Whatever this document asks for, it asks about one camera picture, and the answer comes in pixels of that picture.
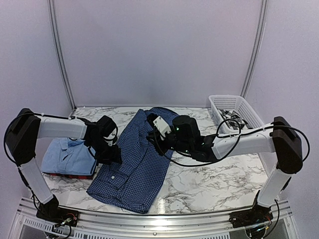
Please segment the blue checkered long sleeve shirt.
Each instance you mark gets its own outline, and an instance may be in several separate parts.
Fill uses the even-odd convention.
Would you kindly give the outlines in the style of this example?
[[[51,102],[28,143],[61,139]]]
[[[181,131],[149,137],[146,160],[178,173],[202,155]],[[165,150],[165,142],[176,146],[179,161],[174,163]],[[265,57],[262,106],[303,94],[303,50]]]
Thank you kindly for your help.
[[[87,189],[92,198],[125,210],[146,214],[157,197],[173,151],[160,156],[147,140],[158,116],[169,125],[177,113],[161,107],[138,110],[120,134],[122,164],[103,165]]]

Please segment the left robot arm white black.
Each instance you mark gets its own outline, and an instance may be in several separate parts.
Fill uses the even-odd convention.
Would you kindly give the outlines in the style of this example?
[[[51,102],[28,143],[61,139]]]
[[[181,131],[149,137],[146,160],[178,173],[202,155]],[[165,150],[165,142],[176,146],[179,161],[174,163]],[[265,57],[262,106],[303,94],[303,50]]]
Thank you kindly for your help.
[[[39,202],[38,211],[57,222],[63,217],[63,211],[36,163],[38,141],[47,138],[79,139],[87,148],[94,150],[94,159],[98,163],[120,164],[121,150],[116,145],[117,138],[110,137],[117,132],[116,123],[108,116],[89,121],[35,113],[23,108],[7,126],[2,143],[7,159],[16,165],[21,179]]]

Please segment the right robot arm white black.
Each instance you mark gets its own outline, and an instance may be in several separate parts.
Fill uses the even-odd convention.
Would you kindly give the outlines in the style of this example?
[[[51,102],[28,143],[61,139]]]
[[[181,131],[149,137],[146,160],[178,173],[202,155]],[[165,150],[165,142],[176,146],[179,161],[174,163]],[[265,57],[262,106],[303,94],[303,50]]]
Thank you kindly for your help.
[[[199,166],[212,165],[230,156],[275,153],[277,162],[247,212],[247,219],[252,223],[259,222],[270,211],[275,198],[307,159],[302,150],[302,139],[306,139],[306,135],[290,126],[283,117],[275,117],[259,128],[207,136],[200,134],[196,119],[186,115],[177,116],[171,125],[162,117],[154,116],[151,125],[153,130],[146,139],[160,156],[172,150],[196,160]]]

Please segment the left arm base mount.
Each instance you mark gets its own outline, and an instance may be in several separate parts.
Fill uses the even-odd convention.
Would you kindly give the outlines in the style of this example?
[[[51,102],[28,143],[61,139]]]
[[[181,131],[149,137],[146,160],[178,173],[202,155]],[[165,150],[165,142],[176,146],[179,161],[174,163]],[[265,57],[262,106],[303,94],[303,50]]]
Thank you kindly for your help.
[[[46,212],[44,209],[37,210],[36,217],[53,222],[58,226],[77,226],[79,212],[76,210],[58,207],[53,212]]]

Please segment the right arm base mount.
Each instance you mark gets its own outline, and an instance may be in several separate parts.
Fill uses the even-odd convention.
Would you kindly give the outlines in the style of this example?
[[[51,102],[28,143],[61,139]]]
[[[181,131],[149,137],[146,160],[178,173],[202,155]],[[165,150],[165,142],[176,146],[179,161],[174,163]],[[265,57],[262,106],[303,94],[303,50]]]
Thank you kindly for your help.
[[[247,209],[232,212],[229,217],[229,222],[232,224],[233,228],[240,228],[269,222],[273,218],[272,211],[268,208],[265,211]]]

